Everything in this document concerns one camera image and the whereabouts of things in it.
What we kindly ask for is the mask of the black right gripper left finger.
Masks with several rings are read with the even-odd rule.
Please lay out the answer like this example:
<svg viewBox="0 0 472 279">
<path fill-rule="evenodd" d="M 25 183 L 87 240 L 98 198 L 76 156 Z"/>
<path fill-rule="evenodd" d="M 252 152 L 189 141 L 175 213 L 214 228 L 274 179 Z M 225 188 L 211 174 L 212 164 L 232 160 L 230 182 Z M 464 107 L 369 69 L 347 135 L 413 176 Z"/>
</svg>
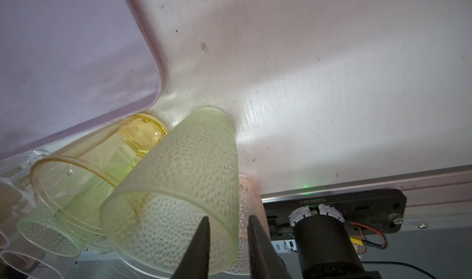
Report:
<svg viewBox="0 0 472 279">
<path fill-rule="evenodd" d="M 204 216 L 172 279 L 207 279 L 210 260 L 210 221 Z"/>
</svg>

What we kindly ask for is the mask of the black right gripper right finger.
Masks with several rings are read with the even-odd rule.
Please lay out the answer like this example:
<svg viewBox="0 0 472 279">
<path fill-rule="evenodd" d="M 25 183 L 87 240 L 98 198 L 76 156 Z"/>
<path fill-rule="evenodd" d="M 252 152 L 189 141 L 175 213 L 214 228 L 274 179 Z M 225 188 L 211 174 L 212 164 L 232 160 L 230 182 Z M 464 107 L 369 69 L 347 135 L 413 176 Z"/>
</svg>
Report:
<svg viewBox="0 0 472 279">
<path fill-rule="evenodd" d="M 248 220 L 248 246 L 252 279 L 290 279 L 285 263 L 278 256 L 259 218 Z"/>
</svg>

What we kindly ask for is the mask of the pink dimpled cup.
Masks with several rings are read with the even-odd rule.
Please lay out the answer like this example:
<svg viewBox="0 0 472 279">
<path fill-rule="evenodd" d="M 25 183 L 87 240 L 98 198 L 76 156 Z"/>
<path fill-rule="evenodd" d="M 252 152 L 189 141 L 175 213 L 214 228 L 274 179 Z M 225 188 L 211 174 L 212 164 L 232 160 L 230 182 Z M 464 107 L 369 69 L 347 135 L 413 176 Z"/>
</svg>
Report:
<svg viewBox="0 0 472 279">
<path fill-rule="evenodd" d="M 256 216 L 270 238 L 269 226 L 266 218 L 263 201 L 259 193 L 258 186 L 249 177 L 239 175 L 239 237 L 238 237 L 238 257 L 232 266 L 225 271 L 231 275 L 249 275 L 250 257 L 248 246 L 248 223 L 251 215 Z"/>
</svg>

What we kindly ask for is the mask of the pale green dimpled cup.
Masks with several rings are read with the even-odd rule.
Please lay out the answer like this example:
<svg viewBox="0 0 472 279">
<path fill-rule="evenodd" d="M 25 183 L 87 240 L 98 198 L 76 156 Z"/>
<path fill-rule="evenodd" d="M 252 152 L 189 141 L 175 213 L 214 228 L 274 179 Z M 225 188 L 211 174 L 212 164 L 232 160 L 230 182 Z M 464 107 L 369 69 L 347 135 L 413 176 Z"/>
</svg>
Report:
<svg viewBox="0 0 472 279">
<path fill-rule="evenodd" d="M 100 225 L 129 267 L 163 279 L 177 269 L 200 221 L 210 221 L 209 273 L 238 255 L 239 181 L 236 131 L 215 108 L 175 126 L 99 209 Z"/>
</svg>

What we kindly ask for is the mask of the yellow clear plastic cup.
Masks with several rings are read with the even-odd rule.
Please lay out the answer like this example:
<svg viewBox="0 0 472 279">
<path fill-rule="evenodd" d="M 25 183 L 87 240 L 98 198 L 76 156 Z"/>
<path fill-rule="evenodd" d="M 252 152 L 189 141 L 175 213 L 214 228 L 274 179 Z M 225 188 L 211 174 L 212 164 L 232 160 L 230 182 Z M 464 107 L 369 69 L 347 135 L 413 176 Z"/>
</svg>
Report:
<svg viewBox="0 0 472 279">
<path fill-rule="evenodd" d="M 103 235 L 100 206 L 167 134 L 160 120 L 143 113 L 101 127 L 36 162 L 32 188 L 66 222 Z"/>
</svg>

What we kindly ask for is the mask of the clear faceted glass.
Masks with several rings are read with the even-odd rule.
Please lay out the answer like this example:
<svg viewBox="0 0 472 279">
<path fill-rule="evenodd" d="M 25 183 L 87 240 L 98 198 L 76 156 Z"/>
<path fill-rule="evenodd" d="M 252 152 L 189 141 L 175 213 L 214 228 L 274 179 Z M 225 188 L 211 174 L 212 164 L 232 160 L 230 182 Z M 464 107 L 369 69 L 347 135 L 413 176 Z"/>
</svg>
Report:
<svg viewBox="0 0 472 279">
<path fill-rule="evenodd" d="M 48 155 L 45 150 L 33 150 L 1 161 L 1 249 L 19 236 L 17 223 L 36 208 L 30 169 Z"/>
</svg>

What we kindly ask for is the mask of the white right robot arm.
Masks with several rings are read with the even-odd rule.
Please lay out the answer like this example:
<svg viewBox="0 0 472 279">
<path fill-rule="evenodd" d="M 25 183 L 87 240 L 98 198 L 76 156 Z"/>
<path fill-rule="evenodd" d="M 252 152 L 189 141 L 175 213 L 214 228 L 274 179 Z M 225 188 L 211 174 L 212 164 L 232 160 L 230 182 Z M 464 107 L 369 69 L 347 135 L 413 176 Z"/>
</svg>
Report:
<svg viewBox="0 0 472 279">
<path fill-rule="evenodd" d="M 343 224 L 324 215 L 309 216 L 294 228 L 297 255 L 305 279 L 378 279 L 366 271 Z M 288 279 L 282 263 L 260 220 L 248 221 L 248 254 L 253 279 Z M 206 279 L 209 276 L 210 222 L 203 217 L 179 266 L 175 279 Z"/>
</svg>

